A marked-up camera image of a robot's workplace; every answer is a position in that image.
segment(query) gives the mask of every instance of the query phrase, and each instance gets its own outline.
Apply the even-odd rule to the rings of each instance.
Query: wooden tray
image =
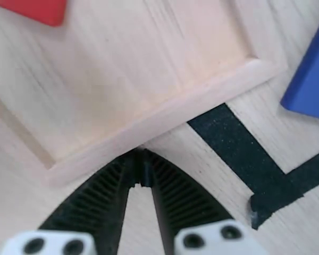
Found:
[[[60,28],[0,8],[0,146],[69,181],[285,68],[266,0],[73,0]]]

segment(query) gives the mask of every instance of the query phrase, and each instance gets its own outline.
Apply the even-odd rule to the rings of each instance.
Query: wooden surface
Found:
[[[319,0],[270,0],[290,70],[228,102],[285,172],[319,152],[319,120],[284,111],[279,100],[319,25]],[[249,226],[251,191],[215,152],[184,124],[145,144],[177,164]],[[18,231],[36,228],[86,177],[62,188],[42,186],[0,147],[0,245]],[[163,254],[150,192],[130,193],[119,254]],[[146,224],[140,226],[140,219]],[[319,186],[252,231],[271,254],[319,254]]]
[[[75,0],[66,17],[49,28],[0,8],[0,116],[53,182],[286,68],[266,0]]]

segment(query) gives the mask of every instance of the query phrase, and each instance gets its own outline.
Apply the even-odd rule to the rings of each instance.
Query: wooden table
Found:
[[[228,106],[288,173],[319,153],[319,120],[279,105],[319,25],[319,0],[271,0],[270,4],[290,69]],[[246,208],[251,190],[188,124],[145,147],[184,169],[249,226]],[[43,186],[0,148],[0,245],[18,231],[38,227],[86,178],[62,188]],[[119,254],[163,254],[150,190],[132,189],[129,202]],[[279,210],[253,234],[271,254],[319,254],[319,186]]]

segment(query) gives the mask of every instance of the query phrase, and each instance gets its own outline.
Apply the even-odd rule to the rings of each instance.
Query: black tape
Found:
[[[286,175],[226,104],[189,125],[253,191],[254,229],[319,185],[319,154]]]

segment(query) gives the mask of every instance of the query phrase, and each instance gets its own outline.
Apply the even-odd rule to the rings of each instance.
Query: red block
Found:
[[[0,0],[0,6],[55,27],[63,22],[66,0]]]

